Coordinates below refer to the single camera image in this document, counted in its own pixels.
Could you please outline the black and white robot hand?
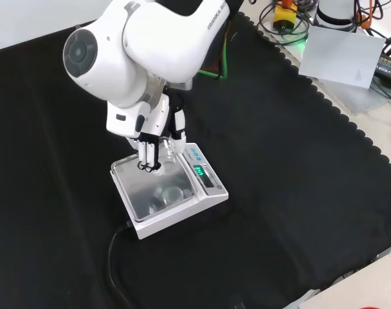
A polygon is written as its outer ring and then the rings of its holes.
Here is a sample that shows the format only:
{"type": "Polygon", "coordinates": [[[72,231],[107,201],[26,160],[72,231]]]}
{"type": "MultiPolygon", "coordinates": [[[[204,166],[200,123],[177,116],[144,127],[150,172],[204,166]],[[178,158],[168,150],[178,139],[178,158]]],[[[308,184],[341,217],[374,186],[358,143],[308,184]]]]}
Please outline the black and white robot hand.
{"type": "Polygon", "coordinates": [[[174,153],[182,153],[186,146],[185,101],[180,90],[164,87],[154,108],[146,101],[122,109],[107,105],[106,129],[127,139],[138,152],[138,169],[151,173],[161,168],[159,144],[163,133],[174,153]]]}

